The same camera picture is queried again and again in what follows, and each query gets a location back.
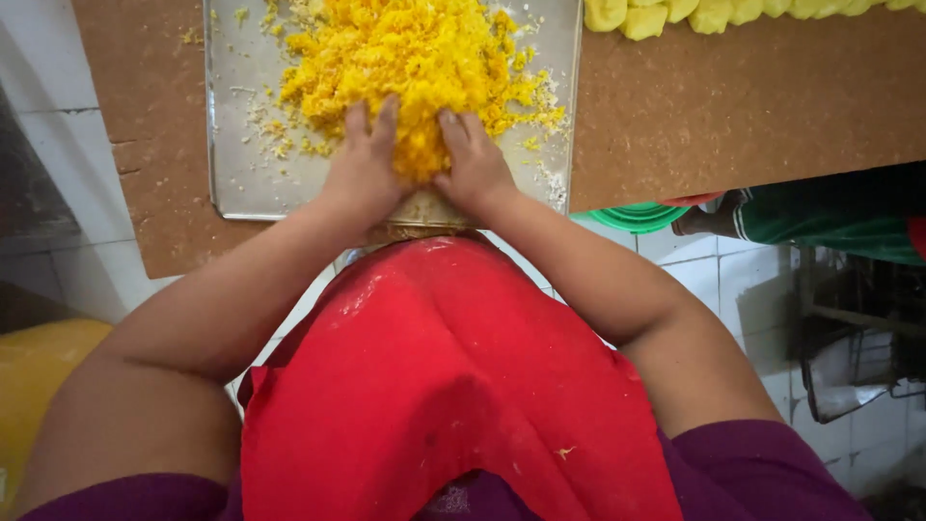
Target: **green lid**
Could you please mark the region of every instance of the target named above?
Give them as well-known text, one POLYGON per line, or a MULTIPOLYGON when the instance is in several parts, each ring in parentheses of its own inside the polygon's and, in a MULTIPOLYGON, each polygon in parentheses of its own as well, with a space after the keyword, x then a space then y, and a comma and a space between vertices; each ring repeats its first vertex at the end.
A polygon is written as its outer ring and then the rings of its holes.
POLYGON ((665 206, 658 203, 639 203, 604 210, 591 210, 585 215, 604 225, 632 234, 649 234, 669 226, 690 207, 665 206))

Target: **baking tray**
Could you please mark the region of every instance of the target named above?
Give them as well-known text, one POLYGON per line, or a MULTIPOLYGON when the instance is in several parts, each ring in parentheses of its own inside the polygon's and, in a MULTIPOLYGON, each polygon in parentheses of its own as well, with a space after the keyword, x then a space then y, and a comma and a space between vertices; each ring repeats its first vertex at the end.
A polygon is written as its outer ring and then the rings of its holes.
MULTIPOLYGON (((287 159, 262 153, 256 127, 247 123, 254 102, 267 106, 279 93, 279 79, 293 61, 283 52, 282 38, 262 33, 259 22, 266 14, 264 0, 220 2, 204 0, 206 54, 206 117, 209 158, 209 192, 219 214, 226 219, 278 221, 317 196, 329 169, 329 160, 298 153, 303 136, 313 143, 319 137, 308 129, 291 129, 295 147, 287 159), (236 9, 246 7, 248 18, 240 25, 236 9)), ((543 17, 537 33, 519 40, 532 45, 536 56, 527 70, 551 70, 559 83, 555 94, 566 109, 569 131, 551 136, 539 151, 519 145, 543 131, 517 125, 505 132, 498 145, 511 168, 518 188, 563 214, 569 211, 569 179, 572 166, 572 118, 575 112, 580 37, 581 0, 531 0, 507 8, 511 18, 524 24, 543 17)), ((281 2, 280 17, 288 16, 281 2)), ((286 122, 282 112, 269 110, 268 118, 286 122)), ((404 225, 472 225, 432 191, 422 190, 388 220, 404 225)))

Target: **red apron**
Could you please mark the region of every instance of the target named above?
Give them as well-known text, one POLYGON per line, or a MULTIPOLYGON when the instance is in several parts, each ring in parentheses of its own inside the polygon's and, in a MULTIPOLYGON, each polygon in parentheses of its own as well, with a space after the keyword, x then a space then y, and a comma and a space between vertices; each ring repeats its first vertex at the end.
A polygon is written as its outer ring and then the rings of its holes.
POLYGON ((245 519, 409 519, 473 469, 544 519, 682 519, 633 366, 475 241, 360 260, 250 378, 245 519))

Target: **purple shirt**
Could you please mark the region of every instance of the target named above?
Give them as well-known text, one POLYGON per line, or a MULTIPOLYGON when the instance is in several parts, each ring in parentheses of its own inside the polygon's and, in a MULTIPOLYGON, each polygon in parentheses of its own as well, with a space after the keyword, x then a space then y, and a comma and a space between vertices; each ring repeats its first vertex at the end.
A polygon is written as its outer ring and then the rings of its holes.
MULTIPOLYGON (((700 426, 675 439, 661 432, 663 455, 686 521, 867 520, 870 516, 784 424, 738 420, 700 426)), ((22 521, 158 519, 241 520, 241 479, 226 489, 203 477, 145 474, 78 490, 22 521)), ((480 472, 445 487, 416 520, 537 519, 502 478, 480 472)))

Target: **tiled wall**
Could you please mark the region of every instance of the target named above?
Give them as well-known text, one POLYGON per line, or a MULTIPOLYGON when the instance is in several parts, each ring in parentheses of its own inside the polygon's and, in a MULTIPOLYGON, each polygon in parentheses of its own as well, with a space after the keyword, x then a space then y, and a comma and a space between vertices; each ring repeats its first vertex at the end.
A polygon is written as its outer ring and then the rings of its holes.
MULTIPOLYGON (((0 82, 83 230, 81 237, 53 241, 0 240, 0 280, 118 322, 170 280, 151 281, 144 274, 68 0, 0 0, 0 82)), ((926 440, 922 398, 882 397, 826 426, 810 417, 800 374, 783 358, 793 302, 788 248, 710 235, 676 237, 669 229, 633 236, 582 225, 663 266, 715 312, 756 366, 782 416, 840 483, 864 494, 892 477, 920 475, 926 440)), ((558 297, 514 249, 490 237, 548 295, 558 297)), ((332 278, 329 268, 257 363, 332 278)))

